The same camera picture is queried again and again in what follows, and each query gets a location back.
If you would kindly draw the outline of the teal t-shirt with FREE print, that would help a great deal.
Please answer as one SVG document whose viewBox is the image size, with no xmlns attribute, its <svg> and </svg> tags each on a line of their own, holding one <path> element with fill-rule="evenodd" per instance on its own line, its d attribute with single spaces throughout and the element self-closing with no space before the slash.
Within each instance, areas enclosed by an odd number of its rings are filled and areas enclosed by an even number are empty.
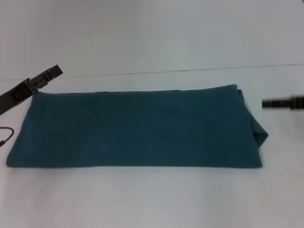
<svg viewBox="0 0 304 228">
<path fill-rule="evenodd" d="M 37 93 L 6 164 L 260 168 L 267 136 L 236 85 Z"/>
</svg>

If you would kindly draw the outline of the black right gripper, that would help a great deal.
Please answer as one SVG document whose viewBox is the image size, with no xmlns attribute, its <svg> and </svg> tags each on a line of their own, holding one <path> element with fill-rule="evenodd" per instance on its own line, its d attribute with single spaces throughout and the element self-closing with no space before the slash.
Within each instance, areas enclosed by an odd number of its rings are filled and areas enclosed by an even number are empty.
<svg viewBox="0 0 304 228">
<path fill-rule="evenodd" d="M 304 95 L 291 96 L 289 99 L 264 99 L 262 108 L 304 109 Z"/>
</svg>

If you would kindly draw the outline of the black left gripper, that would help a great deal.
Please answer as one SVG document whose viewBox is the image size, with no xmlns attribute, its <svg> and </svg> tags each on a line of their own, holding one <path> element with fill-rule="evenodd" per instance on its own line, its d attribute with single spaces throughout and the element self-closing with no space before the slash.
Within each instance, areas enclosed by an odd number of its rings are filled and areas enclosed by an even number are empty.
<svg viewBox="0 0 304 228">
<path fill-rule="evenodd" d="M 50 81 L 62 75 L 63 71 L 58 65 L 40 73 L 32 79 L 25 79 L 14 88 L 0 95 L 0 115 L 11 108 L 24 102 L 41 88 L 48 85 Z"/>
</svg>

